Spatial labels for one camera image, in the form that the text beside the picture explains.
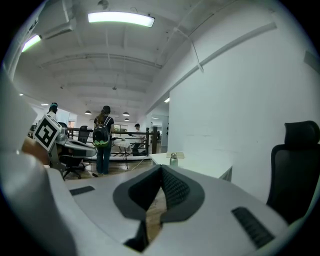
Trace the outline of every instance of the black backpack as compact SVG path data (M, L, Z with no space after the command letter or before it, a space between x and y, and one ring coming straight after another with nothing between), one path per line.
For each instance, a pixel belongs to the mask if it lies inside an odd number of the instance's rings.
M96 120L96 127L93 130L93 145L97 148L107 147L110 143L110 132L108 130L108 123L111 120L110 116L107 116L104 123L98 123Z

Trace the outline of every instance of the metal bottle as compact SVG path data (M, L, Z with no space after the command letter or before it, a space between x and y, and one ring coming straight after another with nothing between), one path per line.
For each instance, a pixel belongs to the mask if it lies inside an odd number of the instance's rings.
M171 154L170 165L171 166L178 166L178 155L177 155L177 153L172 153Z

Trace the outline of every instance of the ceiling light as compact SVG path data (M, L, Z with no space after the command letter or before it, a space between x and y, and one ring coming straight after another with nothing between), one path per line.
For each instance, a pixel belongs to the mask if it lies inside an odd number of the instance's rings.
M30 48L31 46L33 46L35 43L39 42L41 40L40 36L38 36L37 34L32 37L29 41L27 41L24 44L24 47L22 49L22 52L26 51L28 48Z
M129 12L95 12L88 14L88 20L92 22L125 22L142 25L151 28L155 22L155 18Z

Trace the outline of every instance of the floor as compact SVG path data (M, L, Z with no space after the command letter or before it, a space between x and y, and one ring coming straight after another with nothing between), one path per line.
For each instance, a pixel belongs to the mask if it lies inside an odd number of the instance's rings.
M159 152L159 153L166 151L166 150L167 150L166 148L162 148L161 146L159 146L157 148L157 152ZM97 164L95 161L92 161L90 163L85 162L84 165L86 165L85 171L79 171L82 179L91 179L91 178L99 179L99 178L93 176L93 174L96 174L96 175L98 174L97 173ZM110 161L108 175L117 175L117 174L121 174L123 172L130 172L135 167L136 168L134 170L141 170L141 169L144 169L146 167L151 167L151 166L152 166L152 162L149 159L143 160L142 162L140 160L128 161L128 169L127 169L124 161ZM69 173L65 179L66 180L77 180L78 177L76 175L74 175L73 173ZM167 210L167 206L166 206L165 194L164 194L163 190L160 188L153 203L151 204L148 211L146 212L146 229L147 229L147 235L148 235L149 242L151 242L153 239L155 239L155 237L161 231L160 216L166 210Z

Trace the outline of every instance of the cable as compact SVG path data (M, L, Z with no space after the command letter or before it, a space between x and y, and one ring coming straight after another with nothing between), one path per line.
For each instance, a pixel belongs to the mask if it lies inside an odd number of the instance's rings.
M142 163L142 161L145 160L145 158L146 158L147 156L148 156L148 155L146 154L146 155L144 156L144 158L142 158L142 160L140 161L140 163L138 163L137 166L133 167L133 169L132 169L131 171L133 171L134 169L136 169L136 168Z

